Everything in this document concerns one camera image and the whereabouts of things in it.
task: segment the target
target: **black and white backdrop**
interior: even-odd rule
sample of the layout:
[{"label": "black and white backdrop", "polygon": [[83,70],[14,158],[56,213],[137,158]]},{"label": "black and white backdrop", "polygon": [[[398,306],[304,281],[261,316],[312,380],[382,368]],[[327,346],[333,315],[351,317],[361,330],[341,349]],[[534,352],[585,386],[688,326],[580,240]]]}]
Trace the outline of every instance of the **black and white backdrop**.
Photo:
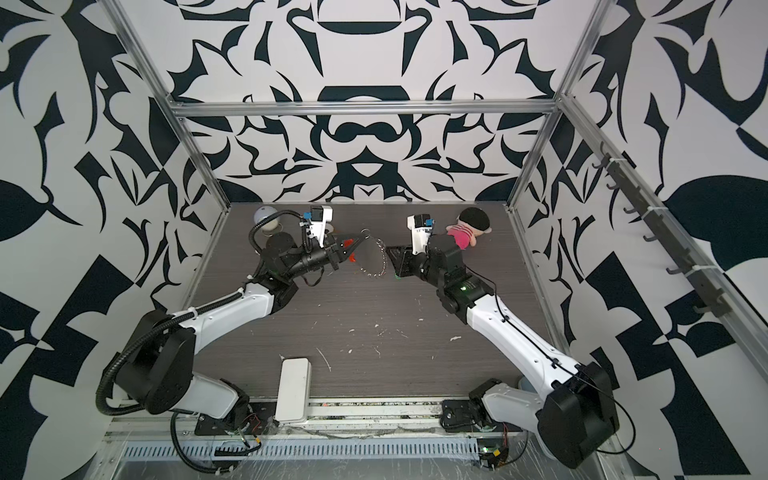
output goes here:
[{"label": "black and white backdrop", "polygon": [[94,0],[0,7],[0,478],[84,468],[101,370],[220,214]]},{"label": "black and white backdrop", "polygon": [[[641,478],[765,478],[768,384],[704,306],[573,126],[561,120],[517,211],[558,327],[611,376]],[[619,438],[632,428],[620,412]]]},{"label": "black and white backdrop", "polygon": [[232,201],[507,200],[542,114],[189,119]]},{"label": "black and white backdrop", "polygon": [[551,98],[594,0],[126,0],[179,101]]},{"label": "black and white backdrop", "polygon": [[768,2],[620,0],[575,96],[763,314]]},{"label": "black and white backdrop", "polygon": [[[577,101],[763,314],[768,4],[619,0]],[[518,212],[571,351],[613,377],[648,478],[765,478],[768,386],[565,120]],[[622,415],[621,442],[631,440]]]}]

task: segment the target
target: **plush toy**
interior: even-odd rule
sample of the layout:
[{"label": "plush toy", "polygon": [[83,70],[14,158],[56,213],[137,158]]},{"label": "plush toy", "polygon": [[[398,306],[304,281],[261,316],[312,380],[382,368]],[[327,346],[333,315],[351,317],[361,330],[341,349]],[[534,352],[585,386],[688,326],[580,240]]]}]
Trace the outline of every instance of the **plush toy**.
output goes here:
[{"label": "plush toy", "polygon": [[491,221],[484,211],[477,207],[465,208],[458,216],[456,225],[448,225],[445,228],[448,235],[456,240],[456,245],[462,250],[477,244],[477,237],[484,233],[491,233]]}]

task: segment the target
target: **white rectangular box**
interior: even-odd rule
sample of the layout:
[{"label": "white rectangular box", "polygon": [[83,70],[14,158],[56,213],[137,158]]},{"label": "white rectangular box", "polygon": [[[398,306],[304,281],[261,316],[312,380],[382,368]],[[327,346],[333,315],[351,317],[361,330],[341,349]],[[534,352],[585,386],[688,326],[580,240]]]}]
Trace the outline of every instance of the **white rectangular box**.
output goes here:
[{"label": "white rectangular box", "polygon": [[281,423],[306,421],[311,375],[312,365],[308,359],[283,360],[275,420]]}]

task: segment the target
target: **dark wooden table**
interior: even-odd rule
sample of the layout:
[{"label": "dark wooden table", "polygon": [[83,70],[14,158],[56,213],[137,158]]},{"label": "dark wooden table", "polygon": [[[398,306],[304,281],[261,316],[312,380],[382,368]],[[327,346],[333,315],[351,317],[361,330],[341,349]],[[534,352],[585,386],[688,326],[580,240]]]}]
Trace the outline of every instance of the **dark wooden table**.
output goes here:
[{"label": "dark wooden table", "polygon": [[[258,264],[248,244],[258,204],[234,204],[207,265],[193,304],[238,288]],[[541,307],[502,204],[479,204],[493,232],[464,251],[464,261],[494,280],[502,299],[533,330],[549,339]],[[302,213],[307,205],[277,205]],[[369,228],[386,245],[410,243],[408,215],[428,213],[436,231],[455,222],[466,204],[334,204],[337,232]],[[282,219],[300,239],[297,220]],[[282,358],[312,363],[310,395],[463,396],[495,377],[515,382],[519,370],[485,337],[450,316],[435,288],[392,267],[380,278],[342,263],[316,287],[299,280],[299,292],[274,316],[254,320],[221,337],[195,358],[195,369],[239,385],[252,396],[277,396]],[[316,273],[308,275],[310,280]]]}]

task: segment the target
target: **hook rack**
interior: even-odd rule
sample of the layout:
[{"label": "hook rack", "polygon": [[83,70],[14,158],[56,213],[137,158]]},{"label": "hook rack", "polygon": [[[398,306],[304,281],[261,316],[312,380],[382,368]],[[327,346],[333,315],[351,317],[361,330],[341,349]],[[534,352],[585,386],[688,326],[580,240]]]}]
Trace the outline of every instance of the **hook rack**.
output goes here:
[{"label": "hook rack", "polygon": [[731,307],[722,298],[723,289],[718,288],[713,281],[713,276],[706,272],[719,267],[702,264],[702,261],[697,262],[692,258],[690,248],[684,246],[685,241],[681,233],[684,230],[677,224],[669,209],[660,205],[658,199],[654,199],[655,196],[650,193],[650,188],[637,176],[629,162],[623,158],[611,158],[606,161],[604,157],[601,166],[605,166],[608,174],[616,182],[614,185],[608,184],[607,187],[611,190],[620,189],[632,205],[632,208],[625,207],[624,212],[626,214],[642,213],[641,219],[652,233],[650,236],[643,235],[643,240],[658,241],[672,257],[676,268],[667,268],[667,273],[670,275],[683,273],[707,305],[705,309],[698,309],[697,312],[711,312],[717,317],[729,313]]}]

